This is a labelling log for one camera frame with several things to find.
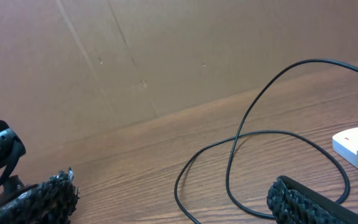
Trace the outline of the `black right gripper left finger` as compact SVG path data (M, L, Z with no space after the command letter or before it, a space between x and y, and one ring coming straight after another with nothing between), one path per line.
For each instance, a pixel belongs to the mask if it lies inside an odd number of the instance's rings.
M60 171L48 181L30 186L0 203L0 224L70 223L78 203L74 172Z

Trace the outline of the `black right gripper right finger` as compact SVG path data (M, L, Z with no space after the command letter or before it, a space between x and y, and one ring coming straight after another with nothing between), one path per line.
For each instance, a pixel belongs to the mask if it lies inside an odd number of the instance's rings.
M267 205L277 223L358 224L358 214L284 175L269 189Z

